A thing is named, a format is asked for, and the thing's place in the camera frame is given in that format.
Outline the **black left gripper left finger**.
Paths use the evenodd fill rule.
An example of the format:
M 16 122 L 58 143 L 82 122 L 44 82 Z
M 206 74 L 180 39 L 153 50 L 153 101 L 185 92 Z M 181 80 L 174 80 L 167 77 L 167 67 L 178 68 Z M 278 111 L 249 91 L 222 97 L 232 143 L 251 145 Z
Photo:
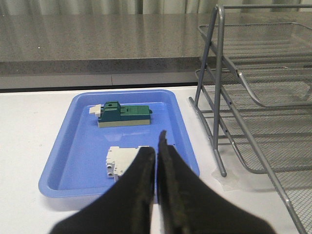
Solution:
M 121 178 L 101 197 L 57 223 L 52 234 L 148 234 L 156 154 L 142 147 Z

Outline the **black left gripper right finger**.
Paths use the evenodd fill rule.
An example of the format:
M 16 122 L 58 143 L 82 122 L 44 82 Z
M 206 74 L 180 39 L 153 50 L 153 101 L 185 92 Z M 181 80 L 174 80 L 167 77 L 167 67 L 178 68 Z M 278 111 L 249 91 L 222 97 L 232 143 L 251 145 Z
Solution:
M 158 143 L 157 196 L 167 234 L 273 234 L 263 219 L 209 188 L 184 162 L 166 131 Z

